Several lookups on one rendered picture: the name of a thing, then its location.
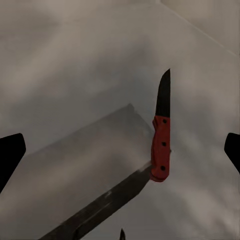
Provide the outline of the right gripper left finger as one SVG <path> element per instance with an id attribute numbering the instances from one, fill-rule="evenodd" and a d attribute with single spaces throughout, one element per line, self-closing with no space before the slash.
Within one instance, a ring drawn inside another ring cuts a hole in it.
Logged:
<path id="1" fill-rule="evenodd" d="M 26 152 L 21 133 L 0 138 L 0 193 Z"/>

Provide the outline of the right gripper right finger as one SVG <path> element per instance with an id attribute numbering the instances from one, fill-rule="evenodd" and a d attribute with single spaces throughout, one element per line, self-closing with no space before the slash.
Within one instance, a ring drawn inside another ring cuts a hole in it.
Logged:
<path id="1" fill-rule="evenodd" d="M 240 173 L 240 135 L 239 134 L 234 134 L 234 133 L 228 134 L 226 138 L 225 146 L 224 146 L 224 151 Z"/>

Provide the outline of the parer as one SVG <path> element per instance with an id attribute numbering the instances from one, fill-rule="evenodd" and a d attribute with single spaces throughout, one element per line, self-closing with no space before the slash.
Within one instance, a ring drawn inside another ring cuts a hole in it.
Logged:
<path id="1" fill-rule="evenodd" d="M 170 99 L 171 73 L 168 70 L 161 78 L 157 113 L 157 126 L 153 141 L 154 168 L 150 174 L 157 180 L 165 180 L 170 174 Z"/>

